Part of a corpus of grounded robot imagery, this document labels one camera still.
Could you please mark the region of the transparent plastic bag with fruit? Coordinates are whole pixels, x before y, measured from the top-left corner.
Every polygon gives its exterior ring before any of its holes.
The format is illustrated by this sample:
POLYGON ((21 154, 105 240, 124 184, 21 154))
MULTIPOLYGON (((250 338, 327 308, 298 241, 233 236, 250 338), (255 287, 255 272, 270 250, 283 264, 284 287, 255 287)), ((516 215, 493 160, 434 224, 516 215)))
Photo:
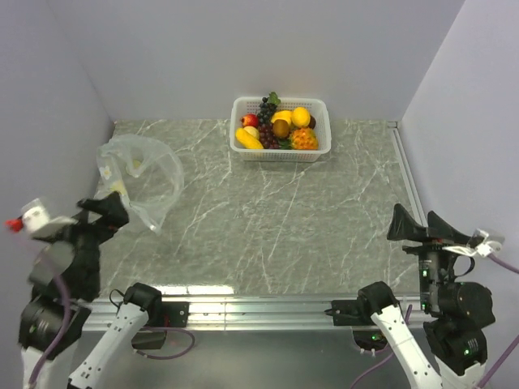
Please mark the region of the transparent plastic bag with fruit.
POLYGON ((100 181, 95 197, 121 196, 125 229, 161 234, 167 214, 184 189, 182 162, 170 146, 142 135, 118 135, 97 149, 100 181))

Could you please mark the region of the red grape bunch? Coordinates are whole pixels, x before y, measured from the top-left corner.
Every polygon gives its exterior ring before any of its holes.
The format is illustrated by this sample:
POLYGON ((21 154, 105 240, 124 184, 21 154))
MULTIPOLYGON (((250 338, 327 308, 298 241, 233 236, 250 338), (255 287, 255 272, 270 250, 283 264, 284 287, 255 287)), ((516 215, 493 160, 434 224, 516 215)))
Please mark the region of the red grape bunch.
POLYGON ((258 128, 258 131, 259 141, 264 149, 278 149, 280 147, 278 138, 274 135, 271 124, 263 124, 258 128))

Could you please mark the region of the yellow fruit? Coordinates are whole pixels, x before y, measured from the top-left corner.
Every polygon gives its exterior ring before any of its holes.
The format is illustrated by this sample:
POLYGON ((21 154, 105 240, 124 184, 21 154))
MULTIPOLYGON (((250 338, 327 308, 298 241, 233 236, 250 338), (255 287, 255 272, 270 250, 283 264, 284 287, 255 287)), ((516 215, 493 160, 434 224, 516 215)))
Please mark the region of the yellow fruit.
POLYGON ((264 148, 262 143, 256 137, 249 134, 243 128, 238 128, 235 131, 235 138, 246 149, 260 150, 264 148))
POLYGON ((291 122, 297 128, 309 127, 311 114, 305 107, 297 107, 291 113, 291 122))

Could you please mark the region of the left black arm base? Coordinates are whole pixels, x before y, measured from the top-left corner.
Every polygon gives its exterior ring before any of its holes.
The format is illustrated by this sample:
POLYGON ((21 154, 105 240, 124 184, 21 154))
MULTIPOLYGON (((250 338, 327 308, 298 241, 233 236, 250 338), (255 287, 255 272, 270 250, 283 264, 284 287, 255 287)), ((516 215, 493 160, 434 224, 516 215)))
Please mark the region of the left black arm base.
POLYGON ((148 350, 160 350, 166 346, 169 333, 177 333, 187 337, 188 346, 181 354, 190 351, 195 345, 195 337, 187 327, 190 303, 187 301, 163 302, 161 312, 145 324, 131 340, 133 349, 141 354, 148 350))

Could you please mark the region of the dark purple grape bunch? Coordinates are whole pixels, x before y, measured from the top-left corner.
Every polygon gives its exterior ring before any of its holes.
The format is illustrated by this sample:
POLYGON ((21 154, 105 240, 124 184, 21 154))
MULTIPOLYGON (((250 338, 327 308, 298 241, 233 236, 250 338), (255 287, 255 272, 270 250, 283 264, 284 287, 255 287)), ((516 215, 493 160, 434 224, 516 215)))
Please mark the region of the dark purple grape bunch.
POLYGON ((281 100, 276 92, 270 92, 268 96, 262 98, 262 101, 259 104, 259 111, 256 114, 260 125, 268 124, 271 121, 272 116, 277 111, 277 107, 280 103, 281 100))

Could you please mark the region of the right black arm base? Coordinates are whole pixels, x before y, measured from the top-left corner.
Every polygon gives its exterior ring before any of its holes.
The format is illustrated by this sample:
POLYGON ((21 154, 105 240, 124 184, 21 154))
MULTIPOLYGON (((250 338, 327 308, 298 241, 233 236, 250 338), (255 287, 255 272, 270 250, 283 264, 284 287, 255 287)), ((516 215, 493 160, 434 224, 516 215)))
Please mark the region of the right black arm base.
POLYGON ((354 346, 360 352, 381 353, 387 347, 387 340, 379 330, 364 330, 375 324, 362 310, 358 300, 332 300, 324 313, 332 318, 334 327, 351 327, 354 346))

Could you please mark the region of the brown kiwi fruit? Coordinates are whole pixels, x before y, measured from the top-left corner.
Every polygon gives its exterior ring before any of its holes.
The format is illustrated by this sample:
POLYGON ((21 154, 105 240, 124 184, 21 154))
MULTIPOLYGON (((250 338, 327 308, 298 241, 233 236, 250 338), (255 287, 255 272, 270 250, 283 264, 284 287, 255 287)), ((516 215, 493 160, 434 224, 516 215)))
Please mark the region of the brown kiwi fruit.
POLYGON ((272 124, 272 132, 279 139, 286 139, 290 134, 290 124, 284 119, 277 119, 272 124))

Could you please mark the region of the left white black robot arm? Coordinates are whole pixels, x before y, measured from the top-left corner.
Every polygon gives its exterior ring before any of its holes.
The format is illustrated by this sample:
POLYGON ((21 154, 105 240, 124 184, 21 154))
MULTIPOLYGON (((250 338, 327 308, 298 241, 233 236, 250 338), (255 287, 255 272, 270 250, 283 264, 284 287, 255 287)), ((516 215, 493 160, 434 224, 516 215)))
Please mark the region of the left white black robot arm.
POLYGON ((101 387, 109 366, 135 335, 163 316, 161 292, 146 284, 132 285, 122 295, 109 329, 80 366, 71 369, 92 313, 88 305, 101 290, 100 247, 129 222, 118 192, 81 199, 77 207, 73 216, 51 216, 35 199, 9 223, 10 230, 25 231, 30 239, 45 243, 28 277, 32 297, 19 323, 26 388, 101 387))

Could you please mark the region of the orange spiky pineapple toy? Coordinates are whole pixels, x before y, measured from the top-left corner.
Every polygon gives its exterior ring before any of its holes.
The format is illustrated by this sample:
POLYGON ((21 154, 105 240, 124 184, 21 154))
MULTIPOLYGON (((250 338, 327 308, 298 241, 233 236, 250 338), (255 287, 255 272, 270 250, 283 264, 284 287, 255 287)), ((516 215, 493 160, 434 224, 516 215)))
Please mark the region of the orange spiky pineapple toy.
POLYGON ((292 130, 285 139, 278 139, 281 149, 296 151, 314 151, 319 148, 319 141, 310 127, 292 130))

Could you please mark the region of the yellow bell pepper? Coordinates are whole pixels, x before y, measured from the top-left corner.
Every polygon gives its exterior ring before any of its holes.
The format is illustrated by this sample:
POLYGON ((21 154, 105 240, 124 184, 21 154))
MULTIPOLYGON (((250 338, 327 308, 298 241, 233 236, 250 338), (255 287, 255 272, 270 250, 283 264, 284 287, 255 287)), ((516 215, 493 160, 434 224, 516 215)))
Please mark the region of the yellow bell pepper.
POLYGON ((292 124, 292 112, 290 110, 275 112, 271 117, 271 123, 275 123, 278 120, 283 120, 290 126, 292 124))

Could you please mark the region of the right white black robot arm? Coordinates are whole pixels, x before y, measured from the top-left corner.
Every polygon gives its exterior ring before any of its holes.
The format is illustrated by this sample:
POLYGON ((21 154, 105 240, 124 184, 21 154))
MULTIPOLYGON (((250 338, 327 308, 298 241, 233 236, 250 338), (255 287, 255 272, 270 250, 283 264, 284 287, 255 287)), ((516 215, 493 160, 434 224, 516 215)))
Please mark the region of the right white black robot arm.
POLYGON ((431 316, 422 327, 437 365, 428 361, 399 301, 383 281, 358 291, 359 318, 380 329, 412 388, 484 387, 483 328, 495 322, 492 295, 481 284, 461 282, 454 265, 461 256, 474 261, 490 254, 497 243, 482 230, 472 236, 460 233, 434 212, 422 226, 399 203, 393 208, 387 239, 404 241, 403 251, 418 258, 420 309, 431 316))

